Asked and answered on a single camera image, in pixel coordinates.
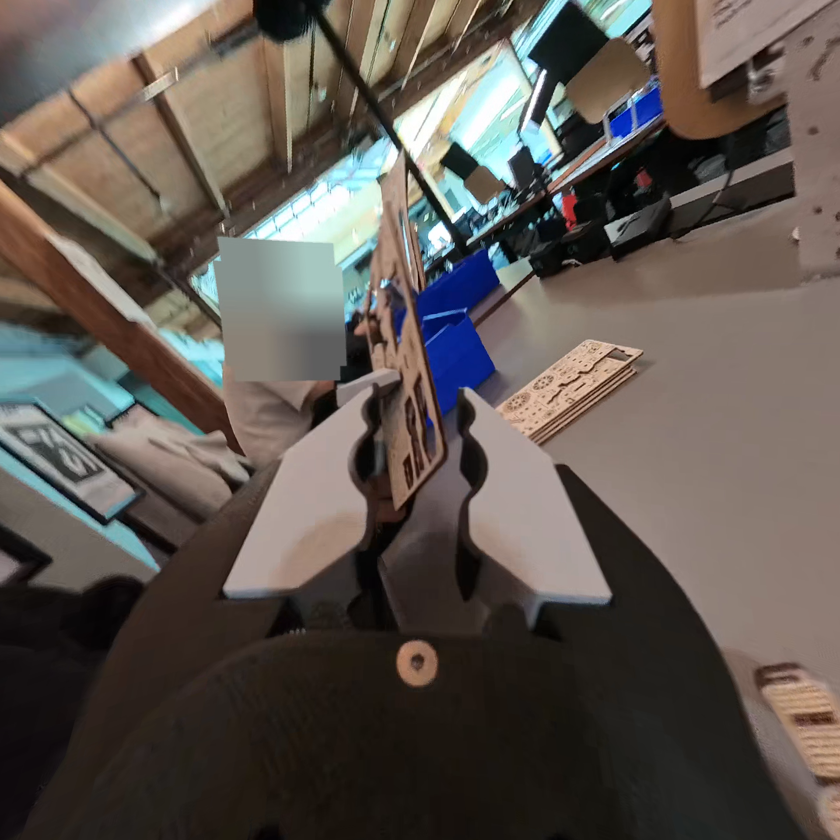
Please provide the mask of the grey beanbag cushion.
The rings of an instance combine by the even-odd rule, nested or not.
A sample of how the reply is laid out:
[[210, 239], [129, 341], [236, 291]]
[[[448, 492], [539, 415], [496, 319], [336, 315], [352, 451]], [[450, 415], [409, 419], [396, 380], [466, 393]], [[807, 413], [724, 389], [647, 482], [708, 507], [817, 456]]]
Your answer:
[[223, 432], [195, 434], [159, 417], [89, 434], [85, 442], [198, 522], [214, 515], [253, 475]]

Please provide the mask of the punched wooden part sheet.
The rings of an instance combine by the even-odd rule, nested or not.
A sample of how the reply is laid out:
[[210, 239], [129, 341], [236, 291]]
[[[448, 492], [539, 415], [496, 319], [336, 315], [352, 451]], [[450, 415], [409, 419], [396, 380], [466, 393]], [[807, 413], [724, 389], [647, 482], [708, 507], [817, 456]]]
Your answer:
[[402, 509], [447, 458], [442, 414], [434, 388], [422, 322], [425, 288], [417, 235], [408, 217], [408, 159], [401, 152], [381, 182], [381, 205], [364, 324], [375, 371], [396, 373], [380, 396], [381, 434], [393, 507]]

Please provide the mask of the printed paper on board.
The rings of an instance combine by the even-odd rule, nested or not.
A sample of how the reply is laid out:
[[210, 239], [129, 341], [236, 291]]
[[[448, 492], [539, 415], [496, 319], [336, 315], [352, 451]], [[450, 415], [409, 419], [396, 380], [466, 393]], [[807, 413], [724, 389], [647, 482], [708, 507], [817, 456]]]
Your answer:
[[828, 1], [696, 1], [700, 87], [709, 88]]

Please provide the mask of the wooden post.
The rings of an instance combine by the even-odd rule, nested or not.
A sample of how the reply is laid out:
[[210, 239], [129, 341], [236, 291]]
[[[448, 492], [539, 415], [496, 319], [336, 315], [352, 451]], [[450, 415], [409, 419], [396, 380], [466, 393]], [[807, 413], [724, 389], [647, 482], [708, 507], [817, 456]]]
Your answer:
[[50, 240], [55, 231], [1, 184], [1, 253], [25, 279], [148, 382], [193, 425], [242, 453], [220, 390], [152, 328], [127, 318]]

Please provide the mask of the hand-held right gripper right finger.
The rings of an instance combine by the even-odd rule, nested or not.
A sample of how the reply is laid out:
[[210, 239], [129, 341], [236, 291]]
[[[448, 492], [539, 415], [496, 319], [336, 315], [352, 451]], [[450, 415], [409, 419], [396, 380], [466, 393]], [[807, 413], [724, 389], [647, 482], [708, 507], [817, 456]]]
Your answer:
[[546, 605], [605, 607], [613, 598], [555, 465], [475, 391], [457, 400], [456, 582], [465, 602], [516, 606], [535, 624]]

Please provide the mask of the grey desk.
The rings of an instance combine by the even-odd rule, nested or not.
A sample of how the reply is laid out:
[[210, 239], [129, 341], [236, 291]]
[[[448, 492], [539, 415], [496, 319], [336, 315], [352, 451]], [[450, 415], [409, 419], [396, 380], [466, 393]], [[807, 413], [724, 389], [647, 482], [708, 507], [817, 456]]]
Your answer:
[[721, 647], [808, 837], [817, 786], [754, 673], [796, 663], [838, 694], [838, 279], [804, 279], [795, 200], [531, 278], [478, 326], [496, 405], [583, 340], [638, 374], [552, 438], [674, 575]]

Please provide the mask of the wooden model assembly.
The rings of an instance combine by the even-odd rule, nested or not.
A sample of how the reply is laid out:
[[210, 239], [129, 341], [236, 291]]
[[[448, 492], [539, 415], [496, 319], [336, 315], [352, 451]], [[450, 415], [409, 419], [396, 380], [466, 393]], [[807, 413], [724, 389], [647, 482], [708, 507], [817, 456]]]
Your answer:
[[838, 784], [839, 703], [834, 693], [795, 662], [759, 667], [753, 678], [817, 783]]

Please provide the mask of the long blue plastic bin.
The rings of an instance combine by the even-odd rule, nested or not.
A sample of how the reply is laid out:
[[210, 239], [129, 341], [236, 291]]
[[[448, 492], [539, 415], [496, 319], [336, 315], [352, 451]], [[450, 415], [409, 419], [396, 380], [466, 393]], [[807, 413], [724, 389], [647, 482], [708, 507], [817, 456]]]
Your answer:
[[487, 249], [462, 259], [416, 298], [420, 319], [456, 309], [471, 310], [501, 286]]

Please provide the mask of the cork board panel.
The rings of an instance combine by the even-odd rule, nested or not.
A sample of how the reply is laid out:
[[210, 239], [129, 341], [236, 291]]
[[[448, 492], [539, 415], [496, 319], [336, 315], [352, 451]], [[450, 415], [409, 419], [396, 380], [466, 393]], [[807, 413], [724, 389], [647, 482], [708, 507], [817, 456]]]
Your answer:
[[672, 133], [686, 140], [713, 140], [785, 105], [783, 94], [756, 105], [741, 91], [713, 101], [700, 86], [695, 2], [653, 1], [652, 16], [660, 97]]

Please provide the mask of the stack of wooden sheets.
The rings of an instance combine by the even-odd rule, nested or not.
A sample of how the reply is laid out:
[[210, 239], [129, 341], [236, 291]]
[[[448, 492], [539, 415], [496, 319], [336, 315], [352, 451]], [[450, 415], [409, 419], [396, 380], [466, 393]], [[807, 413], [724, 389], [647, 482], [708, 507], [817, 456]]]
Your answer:
[[588, 339], [520, 391], [497, 413], [536, 445], [544, 445], [637, 374], [644, 351]]

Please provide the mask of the black lamp with cardboard shade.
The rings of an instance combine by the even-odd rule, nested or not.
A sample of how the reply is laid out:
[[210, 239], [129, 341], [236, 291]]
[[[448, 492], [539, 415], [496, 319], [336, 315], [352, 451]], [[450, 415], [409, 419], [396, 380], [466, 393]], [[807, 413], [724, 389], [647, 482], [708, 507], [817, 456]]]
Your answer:
[[541, 123], [558, 86], [588, 124], [643, 89], [652, 73], [624, 38], [608, 38], [575, 2], [565, 3], [528, 57], [539, 74], [524, 122]]
[[508, 190], [486, 166], [479, 164], [458, 143], [451, 143], [441, 159], [441, 165], [461, 179], [467, 192], [479, 205], [487, 205]]

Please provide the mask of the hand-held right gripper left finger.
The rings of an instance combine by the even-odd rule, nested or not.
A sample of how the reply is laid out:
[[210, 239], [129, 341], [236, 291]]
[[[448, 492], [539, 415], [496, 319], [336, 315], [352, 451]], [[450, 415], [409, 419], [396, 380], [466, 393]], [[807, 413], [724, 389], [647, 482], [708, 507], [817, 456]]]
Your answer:
[[360, 595], [356, 556], [375, 530], [356, 459], [374, 441], [378, 395], [358, 395], [280, 460], [224, 582], [230, 600], [290, 599], [346, 609]]

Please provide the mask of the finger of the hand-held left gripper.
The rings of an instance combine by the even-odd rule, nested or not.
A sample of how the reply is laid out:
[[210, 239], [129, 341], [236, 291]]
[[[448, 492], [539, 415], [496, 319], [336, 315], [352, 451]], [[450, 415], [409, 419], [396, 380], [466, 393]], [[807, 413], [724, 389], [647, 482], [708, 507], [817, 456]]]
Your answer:
[[398, 385], [401, 384], [399, 370], [381, 368], [371, 373], [336, 386], [336, 403], [338, 408], [343, 408], [355, 399], [358, 395], [374, 394], [375, 396], [388, 396]]

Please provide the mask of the printed instruction stand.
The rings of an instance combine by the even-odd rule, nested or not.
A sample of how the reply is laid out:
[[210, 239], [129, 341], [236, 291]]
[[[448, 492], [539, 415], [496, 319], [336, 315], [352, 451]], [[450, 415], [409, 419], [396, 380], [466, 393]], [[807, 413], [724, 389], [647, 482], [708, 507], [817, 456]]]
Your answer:
[[804, 276], [839, 275], [839, 2], [791, 33], [785, 81]]

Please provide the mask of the black flat box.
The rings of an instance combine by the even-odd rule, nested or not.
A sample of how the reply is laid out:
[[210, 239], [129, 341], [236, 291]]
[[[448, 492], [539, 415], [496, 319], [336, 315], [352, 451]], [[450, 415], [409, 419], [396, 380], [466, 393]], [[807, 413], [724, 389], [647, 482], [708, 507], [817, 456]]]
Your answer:
[[663, 234], [672, 214], [670, 195], [664, 192], [656, 203], [604, 226], [608, 251], [614, 261], [653, 244]]

